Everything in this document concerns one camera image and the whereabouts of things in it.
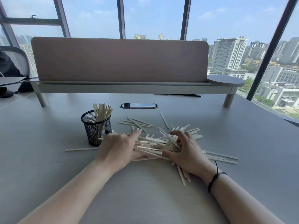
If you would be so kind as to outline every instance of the black mesh pen holder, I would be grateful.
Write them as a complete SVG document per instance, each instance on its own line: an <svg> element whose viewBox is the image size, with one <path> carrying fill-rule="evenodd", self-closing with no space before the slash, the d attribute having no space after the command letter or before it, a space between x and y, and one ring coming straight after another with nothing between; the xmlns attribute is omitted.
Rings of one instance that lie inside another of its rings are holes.
<svg viewBox="0 0 299 224"><path fill-rule="evenodd" d="M84 123L88 137L88 143L90 145L99 146L102 142L102 140L99 140L99 138L104 138L107 134L112 132L110 117L111 115L107 119L97 122L94 110L85 112L81 116L81 121Z"/></svg>

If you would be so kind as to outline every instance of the office chair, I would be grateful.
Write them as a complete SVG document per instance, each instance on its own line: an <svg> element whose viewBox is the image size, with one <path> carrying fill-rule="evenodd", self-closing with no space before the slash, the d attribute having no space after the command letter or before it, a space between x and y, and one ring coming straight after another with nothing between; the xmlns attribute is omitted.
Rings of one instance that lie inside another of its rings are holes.
<svg viewBox="0 0 299 224"><path fill-rule="evenodd" d="M30 76L29 61L22 49L13 46L0 46L0 48L11 58L23 76Z"/></svg>

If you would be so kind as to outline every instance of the black wristband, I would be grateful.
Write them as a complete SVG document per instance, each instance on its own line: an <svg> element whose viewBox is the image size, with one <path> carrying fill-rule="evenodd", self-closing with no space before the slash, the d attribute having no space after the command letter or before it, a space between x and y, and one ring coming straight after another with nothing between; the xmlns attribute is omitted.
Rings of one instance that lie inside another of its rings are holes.
<svg viewBox="0 0 299 224"><path fill-rule="evenodd" d="M208 191L209 193L211 192L211 188L212 188L212 186L213 186L213 184L214 184L214 181L217 180L217 178L219 177L219 175L221 175L221 174L226 174L226 175L227 175L227 173L225 173L225 172L221 172L221 173L219 173L219 172L218 172L218 165L217 165L217 162L215 161L215 163L216 163L216 167L217 167L217 173L214 175L212 181L209 183L209 185L208 185L208 187L207 187L207 191Z"/></svg>

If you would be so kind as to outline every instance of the hand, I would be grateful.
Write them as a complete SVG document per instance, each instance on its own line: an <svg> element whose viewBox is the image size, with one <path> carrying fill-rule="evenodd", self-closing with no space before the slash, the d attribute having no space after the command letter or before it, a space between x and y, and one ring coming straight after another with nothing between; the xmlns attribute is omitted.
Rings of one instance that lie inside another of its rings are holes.
<svg viewBox="0 0 299 224"><path fill-rule="evenodd" d="M170 134L178 136L177 143L182 146L181 152L174 153L163 150L162 156L169 158L183 170L197 175L205 182L211 181L215 173L217 173L217 169L207 159L196 140L192 138L192 135L189 132L184 133L182 131L171 131Z"/></svg>
<svg viewBox="0 0 299 224"><path fill-rule="evenodd" d="M118 172L142 155L138 151L133 151L135 141L140 134L140 131L133 131L129 136L126 133L108 134L99 146L94 161L108 167L111 174Z"/></svg>

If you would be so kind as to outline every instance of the glass window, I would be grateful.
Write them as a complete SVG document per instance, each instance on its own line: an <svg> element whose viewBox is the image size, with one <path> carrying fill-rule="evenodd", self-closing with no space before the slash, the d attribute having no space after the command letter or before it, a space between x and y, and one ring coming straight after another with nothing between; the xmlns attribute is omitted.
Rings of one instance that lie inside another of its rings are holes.
<svg viewBox="0 0 299 224"><path fill-rule="evenodd" d="M71 37L119 38L116 0L62 0Z"/></svg>
<svg viewBox="0 0 299 224"><path fill-rule="evenodd" d="M8 17L58 19L53 0L1 0Z"/></svg>
<svg viewBox="0 0 299 224"><path fill-rule="evenodd" d="M275 49L252 102L299 120L299 4Z"/></svg>
<svg viewBox="0 0 299 224"><path fill-rule="evenodd" d="M11 25L20 48L25 51L29 60L30 75L37 77L31 39L35 36L63 37L61 26Z"/></svg>
<svg viewBox="0 0 299 224"><path fill-rule="evenodd" d="M185 0L123 0L126 38L177 40Z"/></svg>
<svg viewBox="0 0 299 224"><path fill-rule="evenodd" d="M0 33L0 45L1 46L9 46L8 40L4 34L2 27L1 27L1 33Z"/></svg>
<svg viewBox="0 0 299 224"><path fill-rule="evenodd" d="M210 74L242 70L246 85L237 94L246 97L287 1L192 0L187 40L207 38Z"/></svg>

